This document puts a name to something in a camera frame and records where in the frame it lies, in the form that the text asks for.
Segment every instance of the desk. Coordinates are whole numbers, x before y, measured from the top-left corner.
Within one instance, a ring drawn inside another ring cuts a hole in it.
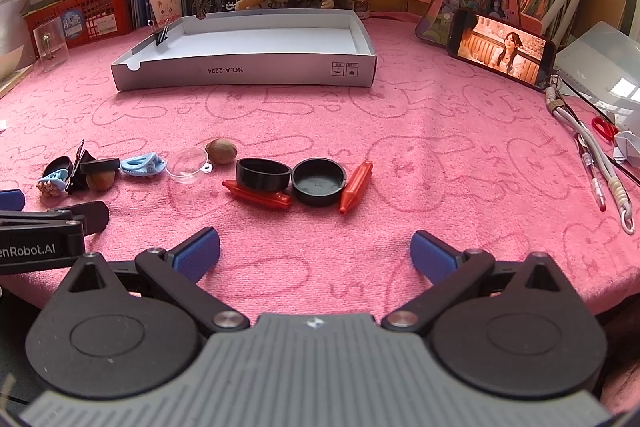
[[[30,74],[0,100],[8,125],[0,136],[0,188],[20,187],[28,210],[104,200],[111,222],[86,247],[110,260],[215,227],[222,257],[200,285],[252,320],[266,311],[382,317],[428,286],[408,255],[417,229],[498,259],[546,250],[595,313],[640,291],[640,233],[623,233],[613,205],[597,210],[571,135],[548,115],[541,93],[418,41],[415,22],[365,24],[379,54],[371,89],[117,93],[110,64],[146,30],[74,49],[68,63]],[[576,111],[590,121],[587,110]],[[281,213],[236,201],[220,185],[234,177],[233,166],[196,185],[121,177],[108,192],[68,200],[43,202],[34,188],[42,168],[73,155],[81,139],[98,158],[126,158],[152,151],[166,157],[216,137],[233,140],[239,157],[290,166],[325,156],[350,173],[368,158],[372,185],[345,217],[336,208],[295,204]],[[638,191],[630,197],[640,208]],[[42,306],[64,273],[0,284]]]

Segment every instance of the paper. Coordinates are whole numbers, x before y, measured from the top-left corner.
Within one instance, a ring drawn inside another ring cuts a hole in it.
[[[623,131],[616,134],[614,140],[629,165],[640,167],[640,138],[631,131]]]
[[[613,161],[616,163],[622,163],[626,161],[625,155],[617,147],[613,147]]]

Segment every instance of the white cardboard tray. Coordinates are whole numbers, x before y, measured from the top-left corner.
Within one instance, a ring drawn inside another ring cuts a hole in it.
[[[216,84],[370,87],[376,52],[351,10],[278,9],[183,17],[111,65],[118,90]]]

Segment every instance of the gray gripper base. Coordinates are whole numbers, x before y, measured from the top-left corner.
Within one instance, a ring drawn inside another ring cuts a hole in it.
[[[33,427],[593,427],[609,417],[587,392],[536,403],[465,387],[420,337],[367,314],[265,314],[213,335],[151,393],[90,402],[47,391],[21,414]]]

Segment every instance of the blue hair clip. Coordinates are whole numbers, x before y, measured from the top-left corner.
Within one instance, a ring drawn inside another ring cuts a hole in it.
[[[66,189],[68,178],[69,171],[59,169],[40,178],[36,183],[36,187],[46,196],[59,196]]]
[[[164,160],[154,153],[150,152],[142,156],[127,158],[120,162],[120,170],[129,176],[155,176],[164,170]]]

